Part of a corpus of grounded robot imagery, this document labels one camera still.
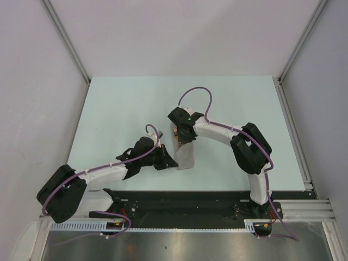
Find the grey cloth napkin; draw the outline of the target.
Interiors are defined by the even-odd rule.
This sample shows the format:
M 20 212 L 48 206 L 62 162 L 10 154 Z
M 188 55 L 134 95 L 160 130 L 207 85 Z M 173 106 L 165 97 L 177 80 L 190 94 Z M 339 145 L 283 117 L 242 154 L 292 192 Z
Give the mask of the grey cloth napkin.
M 194 143 L 180 144 L 176 135 L 176 126 L 170 124 L 172 142 L 174 147 L 174 160 L 179 170 L 192 169 L 195 166 Z

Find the copper fork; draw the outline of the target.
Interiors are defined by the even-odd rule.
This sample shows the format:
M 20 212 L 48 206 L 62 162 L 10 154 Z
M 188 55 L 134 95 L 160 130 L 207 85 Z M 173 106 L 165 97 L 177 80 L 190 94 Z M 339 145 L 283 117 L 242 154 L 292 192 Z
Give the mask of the copper fork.
M 178 130 L 177 127 L 173 129 L 174 138 L 178 141 Z

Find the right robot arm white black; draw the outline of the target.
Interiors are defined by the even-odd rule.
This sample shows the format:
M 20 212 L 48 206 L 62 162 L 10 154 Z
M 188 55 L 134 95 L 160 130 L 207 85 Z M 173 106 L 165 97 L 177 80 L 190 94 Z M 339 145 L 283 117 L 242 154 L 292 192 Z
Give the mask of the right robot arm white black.
M 273 168 L 270 160 L 272 149 L 256 125 L 247 123 L 241 128 L 213 123 L 203 113 L 191 112 L 177 106 L 168 114 L 176 138 L 175 161 L 180 169 L 195 166 L 194 144 L 197 137 L 204 137 L 229 146 L 238 166 L 248 174 L 250 184 L 250 212 L 264 218 L 270 212 L 271 190 L 267 171 Z

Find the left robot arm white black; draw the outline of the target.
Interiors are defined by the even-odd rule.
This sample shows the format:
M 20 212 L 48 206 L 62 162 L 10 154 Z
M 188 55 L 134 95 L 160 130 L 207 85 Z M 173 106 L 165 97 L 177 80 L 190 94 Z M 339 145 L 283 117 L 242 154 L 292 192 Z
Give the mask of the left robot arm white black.
M 36 199 L 42 205 L 43 215 L 62 223 L 78 211 L 87 191 L 109 182 L 129 179 L 141 168 L 150 166 L 161 171 L 178 167 L 178 163 L 160 141 L 143 136 L 109 164 L 81 172 L 76 172 L 68 164 L 60 166 L 40 189 Z

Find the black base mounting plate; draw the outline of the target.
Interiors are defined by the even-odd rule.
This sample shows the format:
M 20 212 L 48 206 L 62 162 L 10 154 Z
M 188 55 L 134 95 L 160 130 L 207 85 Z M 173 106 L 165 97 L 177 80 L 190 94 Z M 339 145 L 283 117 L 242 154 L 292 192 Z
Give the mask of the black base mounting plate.
M 252 203 L 248 191 L 106 191 L 113 203 L 90 218 L 127 216 L 138 229 L 241 228 L 245 219 L 269 219 L 270 205 Z

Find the aluminium front rail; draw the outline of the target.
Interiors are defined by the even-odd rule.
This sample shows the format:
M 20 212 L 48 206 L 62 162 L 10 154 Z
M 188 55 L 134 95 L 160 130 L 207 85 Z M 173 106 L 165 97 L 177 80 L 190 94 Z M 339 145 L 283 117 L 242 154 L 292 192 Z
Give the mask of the aluminium front rail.
M 109 209 L 97 210 L 97 207 L 85 205 L 70 219 L 116 219 L 124 215 L 131 220 L 143 219 L 154 214 L 163 218 L 166 214 L 188 217 L 190 215 L 214 215 L 241 220 L 278 219 L 290 221 L 330 221 L 335 216 L 328 200 L 281 200 L 273 201 L 270 209 L 261 218 L 254 217 L 250 212 L 250 200 L 159 200 L 131 201 L 116 200 Z

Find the right aluminium corner post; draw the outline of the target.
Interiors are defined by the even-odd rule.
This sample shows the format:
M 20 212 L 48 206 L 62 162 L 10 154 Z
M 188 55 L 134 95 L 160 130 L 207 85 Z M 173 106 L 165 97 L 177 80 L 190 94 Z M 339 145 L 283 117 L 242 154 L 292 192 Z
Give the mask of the right aluminium corner post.
M 280 83 L 284 82 L 286 79 L 290 69 L 293 67 L 297 57 L 300 55 L 302 49 L 304 48 L 305 44 L 309 40 L 309 37 L 312 33 L 312 31 L 315 29 L 317 23 L 319 22 L 321 16 L 325 12 L 325 9 L 330 4 L 331 1 L 329 0 L 320 0 L 314 9 L 307 25 L 305 26 L 294 50 L 292 51 L 284 69 L 282 70 L 280 76 L 278 77 L 278 81 Z

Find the aluminium corner post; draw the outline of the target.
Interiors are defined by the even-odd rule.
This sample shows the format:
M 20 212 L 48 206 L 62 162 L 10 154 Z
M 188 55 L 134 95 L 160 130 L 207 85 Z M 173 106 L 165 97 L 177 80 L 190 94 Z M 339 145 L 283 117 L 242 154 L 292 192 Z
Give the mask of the aluminium corner post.
M 286 79 L 290 69 L 293 67 L 297 57 L 300 55 L 302 49 L 304 48 L 305 44 L 309 40 L 309 37 L 312 33 L 312 31 L 315 29 L 317 23 L 319 22 L 321 16 L 325 12 L 325 9 L 330 4 L 331 1 L 329 0 L 320 0 L 314 9 L 307 25 L 305 26 L 294 50 L 292 51 L 284 69 L 282 70 L 280 76 L 278 77 L 278 81 L 280 83 L 284 82 Z
M 74 63 L 75 67 L 77 68 L 79 74 L 84 79 L 86 84 L 89 85 L 91 82 L 91 78 L 88 76 L 88 73 L 87 73 L 72 41 L 70 40 L 70 37 L 69 37 L 63 23 L 61 22 L 61 19 L 59 18 L 59 15 L 58 15 L 57 11 L 55 10 L 52 2 L 49 0 L 40 0 L 40 3 L 42 5 L 44 11 L 46 12 L 49 20 L 51 21 L 54 29 L 56 30 L 59 38 L 61 39 L 64 47 L 66 48 L 68 55 L 70 56 L 72 62 Z

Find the left aluminium corner post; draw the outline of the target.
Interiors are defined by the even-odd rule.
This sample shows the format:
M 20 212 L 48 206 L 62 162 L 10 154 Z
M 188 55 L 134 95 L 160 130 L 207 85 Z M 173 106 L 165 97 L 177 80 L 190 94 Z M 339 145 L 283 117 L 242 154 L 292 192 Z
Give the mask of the left aluminium corner post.
M 59 18 L 59 15 L 58 15 L 57 11 L 55 10 L 52 2 L 49 0 L 40 0 L 40 3 L 42 5 L 44 11 L 46 12 L 49 20 L 51 21 L 54 29 L 56 30 L 59 38 L 61 39 L 64 47 L 66 48 L 68 55 L 70 56 L 72 62 L 74 63 L 75 67 L 77 68 L 79 74 L 84 79 L 86 84 L 89 85 L 91 82 L 91 78 L 88 76 L 88 73 L 87 73 L 72 41 L 70 40 L 70 37 L 69 37 L 63 23 L 61 22 L 61 19 Z

